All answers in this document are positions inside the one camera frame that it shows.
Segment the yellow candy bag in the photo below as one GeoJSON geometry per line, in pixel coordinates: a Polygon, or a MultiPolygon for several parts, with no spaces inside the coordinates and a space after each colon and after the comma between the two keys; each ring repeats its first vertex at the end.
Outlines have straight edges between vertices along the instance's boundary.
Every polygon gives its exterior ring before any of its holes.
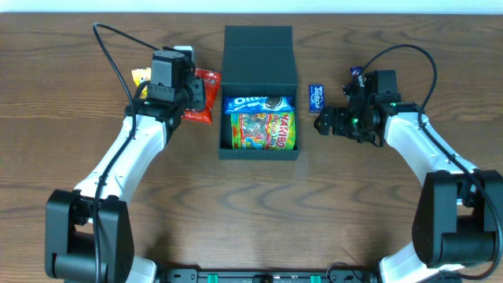
{"type": "Polygon", "coordinates": [[[133,81],[136,86],[139,86],[144,81],[151,79],[151,68],[136,68],[131,71],[133,81]]]}

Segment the purple Dairy Milk bar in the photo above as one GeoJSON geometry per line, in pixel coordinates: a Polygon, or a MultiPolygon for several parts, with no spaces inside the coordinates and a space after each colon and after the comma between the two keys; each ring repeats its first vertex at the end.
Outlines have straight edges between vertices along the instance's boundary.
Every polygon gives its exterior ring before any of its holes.
{"type": "Polygon", "coordinates": [[[365,86],[365,81],[364,81],[364,75],[363,73],[363,68],[361,66],[354,66],[351,67],[351,76],[352,80],[350,83],[350,88],[361,86],[365,86]]]}

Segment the Haribo gummy worms bag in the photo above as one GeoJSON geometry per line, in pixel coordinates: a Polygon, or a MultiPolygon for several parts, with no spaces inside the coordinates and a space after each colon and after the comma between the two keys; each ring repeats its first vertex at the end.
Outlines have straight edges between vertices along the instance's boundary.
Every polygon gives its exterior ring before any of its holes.
{"type": "Polygon", "coordinates": [[[286,151],[296,143],[295,114],[234,113],[230,115],[233,149],[286,151]]]}

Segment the blue Oreo cookie pack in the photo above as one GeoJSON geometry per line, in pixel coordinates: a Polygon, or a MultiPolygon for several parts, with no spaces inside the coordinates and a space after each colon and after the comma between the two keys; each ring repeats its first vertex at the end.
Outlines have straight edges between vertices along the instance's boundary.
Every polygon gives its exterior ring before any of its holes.
{"type": "Polygon", "coordinates": [[[293,112],[295,108],[291,97],[226,97],[224,110],[225,114],[256,114],[293,112]]]}

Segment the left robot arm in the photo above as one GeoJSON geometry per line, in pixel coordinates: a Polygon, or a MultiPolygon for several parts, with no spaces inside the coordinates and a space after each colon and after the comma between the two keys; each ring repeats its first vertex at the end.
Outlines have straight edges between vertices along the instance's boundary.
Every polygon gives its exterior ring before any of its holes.
{"type": "Polygon", "coordinates": [[[45,271],[66,282],[156,282],[158,266],[137,256],[129,204],[154,157],[186,109],[205,107],[191,46],[152,55],[150,78],[124,111],[119,135],[100,163],[72,191],[56,189],[46,203],[45,271]],[[145,90],[146,97],[139,92],[145,90]]]}

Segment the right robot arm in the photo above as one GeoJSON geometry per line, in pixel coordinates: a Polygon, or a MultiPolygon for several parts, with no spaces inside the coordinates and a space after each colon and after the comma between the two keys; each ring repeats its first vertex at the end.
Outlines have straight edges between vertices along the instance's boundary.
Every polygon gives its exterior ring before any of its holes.
{"type": "Polygon", "coordinates": [[[502,252],[502,177],[481,171],[438,135],[413,102],[402,101],[395,71],[356,75],[343,89],[346,107],[325,106],[314,127],[322,135],[389,145],[422,185],[412,241],[382,258],[365,281],[457,279],[457,270],[495,262],[502,252]]]}

